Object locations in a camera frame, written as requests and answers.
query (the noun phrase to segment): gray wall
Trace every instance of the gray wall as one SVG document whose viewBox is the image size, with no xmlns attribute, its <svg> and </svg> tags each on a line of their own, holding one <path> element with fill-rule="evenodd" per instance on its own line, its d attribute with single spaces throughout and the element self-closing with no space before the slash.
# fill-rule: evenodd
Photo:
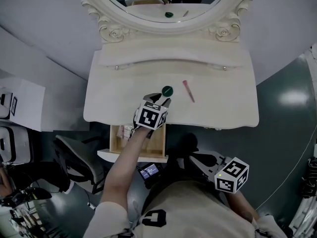
<svg viewBox="0 0 317 238">
<path fill-rule="evenodd" d="M 317 0 L 254 0 L 242 25 L 260 83 L 317 42 Z M 86 79 L 101 48 L 80 0 L 0 0 L 0 26 Z"/>
</svg>

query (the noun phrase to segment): person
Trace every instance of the person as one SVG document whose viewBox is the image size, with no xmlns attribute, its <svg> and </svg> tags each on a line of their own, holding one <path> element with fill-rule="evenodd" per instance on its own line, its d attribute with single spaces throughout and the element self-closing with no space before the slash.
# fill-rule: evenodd
<svg viewBox="0 0 317 238">
<path fill-rule="evenodd" d="M 67 191 L 70 179 L 56 162 L 34 162 L 16 166 L 0 167 L 0 196 L 10 196 L 16 190 L 24 190 L 38 179 Z"/>
<path fill-rule="evenodd" d="M 130 225 L 127 194 L 149 131 L 137 129 L 110 169 L 85 238 L 286 237 L 273 216 L 260 217 L 241 192 L 226 194 L 228 208 L 204 184 L 189 179 L 173 182 L 156 193 L 145 204 L 142 217 Z"/>
</svg>

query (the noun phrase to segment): wooden drawer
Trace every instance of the wooden drawer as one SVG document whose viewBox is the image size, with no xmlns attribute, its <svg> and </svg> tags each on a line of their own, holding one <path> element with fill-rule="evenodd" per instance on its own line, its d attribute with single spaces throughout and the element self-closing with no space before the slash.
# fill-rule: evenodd
<svg viewBox="0 0 317 238">
<path fill-rule="evenodd" d="M 117 136 L 120 126 L 110 126 L 110 149 L 98 151 L 98 155 L 109 162 L 115 162 L 122 152 L 126 140 Z M 165 156 L 166 125 L 154 131 L 151 139 L 145 139 L 138 162 L 167 162 Z"/>
</svg>

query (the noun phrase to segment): mirror frame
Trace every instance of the mirror frame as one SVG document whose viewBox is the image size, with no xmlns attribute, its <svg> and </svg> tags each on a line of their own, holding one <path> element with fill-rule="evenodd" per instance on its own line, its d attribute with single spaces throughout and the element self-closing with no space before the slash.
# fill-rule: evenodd
<svg viewBox="0 0 317 238">
<path fill-rule="evenodd" d="M 236 17 L 239 21 L 239 14 L 248 8 L 250 1 L 252 0 L 220 0 L 215 6 L 200 16 L 192 19 L 190 19 L 190 16 L 184 17 L 183 21 L 173 23 L 153 22 L 134 16 L 117 6 L 116 3 L 118 2 L 116 0 L 82 0 L 82 5 L 89 5 L 89 13 L 97 14 L 99 22 L 111 22 L 112 25 L 119 24 L 126 27 L 127 31 L 134 29 L 145 33 L 170 35 L 189 33 L 208 28 L 229 15 L 231 18 Z"/>
</svg>

